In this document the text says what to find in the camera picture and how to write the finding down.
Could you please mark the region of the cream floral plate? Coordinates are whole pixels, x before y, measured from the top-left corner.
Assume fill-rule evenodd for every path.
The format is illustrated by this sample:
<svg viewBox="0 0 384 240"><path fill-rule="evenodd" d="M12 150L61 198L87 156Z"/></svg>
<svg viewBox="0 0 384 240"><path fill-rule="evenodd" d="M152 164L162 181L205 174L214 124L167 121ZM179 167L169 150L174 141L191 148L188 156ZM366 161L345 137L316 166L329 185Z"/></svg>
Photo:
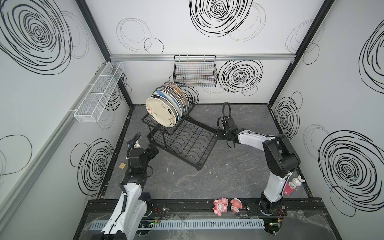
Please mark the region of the cream floral plate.
<svg viewBox="0 0 384 240"><path fill-rule="evenodd" d="M146 100L147 112L164 127L174 127L178 120L174 106L161 96L152 96Z"/></svg>

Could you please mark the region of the green red rimmed plate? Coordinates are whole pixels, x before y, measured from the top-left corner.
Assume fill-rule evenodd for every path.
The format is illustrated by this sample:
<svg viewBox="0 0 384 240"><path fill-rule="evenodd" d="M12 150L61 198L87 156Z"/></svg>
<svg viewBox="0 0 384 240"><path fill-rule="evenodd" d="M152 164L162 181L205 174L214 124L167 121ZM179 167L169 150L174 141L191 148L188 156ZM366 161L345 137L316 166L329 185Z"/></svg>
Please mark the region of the green red rimmed plate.
<svg viewBox="0 0 384 240"><path fill-rule="evenodd" d="M146 100L147 112L161 125L172 127L182 117L182 109L179 103L170 94L155 91Z"/></svg>

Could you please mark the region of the blue striped plate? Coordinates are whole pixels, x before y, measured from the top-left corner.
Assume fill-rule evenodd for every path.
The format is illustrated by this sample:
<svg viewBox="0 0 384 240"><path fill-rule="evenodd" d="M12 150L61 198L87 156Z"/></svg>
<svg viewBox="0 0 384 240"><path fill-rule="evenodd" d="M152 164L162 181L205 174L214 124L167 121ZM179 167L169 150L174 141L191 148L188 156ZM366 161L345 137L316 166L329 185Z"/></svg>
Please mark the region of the blue striped plate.
<svg viewBox="0 0 384 240"><path fill-rule="evenodd" d="M171 104L172 106L175 108L177 114L178 114L178 117L179 119L182 118L182 109L181 109L181 106L180 104L178 103L178 101L176 100L176 98L174 96L172 96L171 94L167 93L167 92L164 92L164 91L159 91L159 90L155 90L153 92L154 95L158 95L158 96L161 96L165 99L167 99Z"/></svg>

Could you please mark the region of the orange sunburst plate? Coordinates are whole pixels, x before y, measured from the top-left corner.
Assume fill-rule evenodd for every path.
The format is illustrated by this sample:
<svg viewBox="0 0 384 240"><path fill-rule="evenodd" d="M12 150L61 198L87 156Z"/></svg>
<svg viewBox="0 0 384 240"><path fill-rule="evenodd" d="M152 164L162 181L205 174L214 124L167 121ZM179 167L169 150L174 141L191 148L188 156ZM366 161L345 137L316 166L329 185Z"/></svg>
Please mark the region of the orange sunburst plate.
<svg viewBox="0 0 384 240"><path fill-rule="evenodd" d="M184 113L186 113L188 111L189 102L188 102L188 99L187 99L185 92L181 89L181 87L179 85L177 85L175 83L171 83L171 82L164 83L163 87L167 88L168 90L172 90L173 93L178 94L178 96L180 97L180 99L183 103L183 106L184 106Z"/></svg>
<svg viewBox="0 0 384 240"><path fill-rule="evenodd" d="M165 82L164 84L173 88L175 91L177 91L180 94L180 96L182 97L182 99L184 100L184 102L186 104L186 111L188 111L190 105L189 105L189 100L188 100L187 95L185 94L184 90L179 85L177 85L176 83L173 83L173 82Z"/></svg>

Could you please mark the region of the white green emblem plate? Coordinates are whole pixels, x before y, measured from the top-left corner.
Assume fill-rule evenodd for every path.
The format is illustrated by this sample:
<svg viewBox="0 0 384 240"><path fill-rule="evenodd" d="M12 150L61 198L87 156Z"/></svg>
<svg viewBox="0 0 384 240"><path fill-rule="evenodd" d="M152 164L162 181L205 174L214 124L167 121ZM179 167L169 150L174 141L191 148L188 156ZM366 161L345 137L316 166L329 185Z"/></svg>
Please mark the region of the white green emblem plate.
<svg viewBox="0 0 384 240"><path fill-rule="evenodd" d="M182 115L185 114L185 107L186 107L186 105L185 105L181 95L177 91L175 91L173 88L171 88L169 86L168 87L167 86L165 86L165 87L157 87L156 90L165 91L165 92L171 94L172 96L174 96L176 98L176 100L178 101L178 103L180 104L180 106L181 106Z"/></svg>

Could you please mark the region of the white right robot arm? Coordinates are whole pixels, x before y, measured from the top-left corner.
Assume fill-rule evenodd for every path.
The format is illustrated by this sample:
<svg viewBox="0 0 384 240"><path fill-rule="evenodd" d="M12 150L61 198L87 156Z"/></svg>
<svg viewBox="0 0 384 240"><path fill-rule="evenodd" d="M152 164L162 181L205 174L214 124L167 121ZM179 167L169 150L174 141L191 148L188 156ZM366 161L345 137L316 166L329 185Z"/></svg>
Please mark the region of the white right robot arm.
<svg viewBox="0 0 384 240"><path fill-rule="evenodd" d="M260 210L266 216L274 214L283 205L283 192L301 160L294 147L284 134L266 135L247 129L239 129L232 118L231 106L223 104L222 116L217 121L217 135L219 140L231 149L236 145L247 145L264 152L270 175L266 188L261 194Z"/></svg>

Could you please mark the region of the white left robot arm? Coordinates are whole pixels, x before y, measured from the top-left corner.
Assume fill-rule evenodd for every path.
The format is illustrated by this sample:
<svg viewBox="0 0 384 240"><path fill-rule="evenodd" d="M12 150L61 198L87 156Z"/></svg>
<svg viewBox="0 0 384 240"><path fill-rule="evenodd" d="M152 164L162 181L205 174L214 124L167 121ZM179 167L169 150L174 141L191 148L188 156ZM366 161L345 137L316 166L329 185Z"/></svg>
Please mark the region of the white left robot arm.
<svg viewBox="0 0 384 240"><path fill-rule="evenodd" d="M149 144L142 148L137 133L127 142L126 160L128 168L123 180L119 183L122 191L118 203L108 222L99 234L91 236L92 240L133 240L144 215L148 211L151 196L143 189L149 177L150 160L159 153L157 147Z"/></svg>

